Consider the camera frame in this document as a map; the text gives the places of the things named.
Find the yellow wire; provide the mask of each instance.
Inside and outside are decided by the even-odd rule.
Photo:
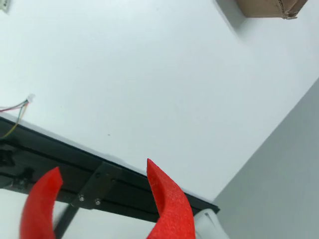
[[[6,133],[2,138],[8,137],[9,134],[11,134],[14,131],[14,129],[18,126],[18,124],[20,123],[20,121],[21,121],[21,119],[22,119],[22,117],[23,117],[23,115],[25,113],[25,110],[26,110],[27,106],[28,106],[28,104],[26,104],[24,106],[24,109],[23,109],[23,112],[21,114],[21,117],[18,119],[18,121],[15,123],[15,125],[8,131],[8,133]]]

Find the wire connector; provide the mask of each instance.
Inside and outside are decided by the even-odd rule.
[[[27,100],[29,103],[32,103],[34,97],[35,97],[35,94],[30,94],[30,95],[26,98],[26,100]]]

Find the black metal frame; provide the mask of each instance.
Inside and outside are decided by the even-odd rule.
[[[13,124],[0,118],[0,135]],[[63,186],[57,200],[72,204],[101,165],[111,175],[113,185],[99,196],[100,203],[90,208],[156,222],[159,215],[145,175],[20,125],[0,141],[0,187],[16,192],[28,194],[41,176],[58,166]],[[206,208],[219,211],[213,204],[186,196],[194,214]],[[86,208],[84,204],[76,207]]]

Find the bolt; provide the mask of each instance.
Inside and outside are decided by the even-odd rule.
[[[79,195],[79,201],[83,202],[84,201],[84,196],[82,194]]]
[[[99,198],[95,199],[95,204],[98,206],[101,204],[101,200]]]

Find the red foam gripper finger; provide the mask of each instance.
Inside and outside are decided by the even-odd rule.
[[[184,192],[150,159],[147,174],[160,215],[148,239],[195,239],[194,217]]]
[[[54,168],[33,186],[22,212],[20,239],[55,239],[53,206],[62,184],[60,171]]]

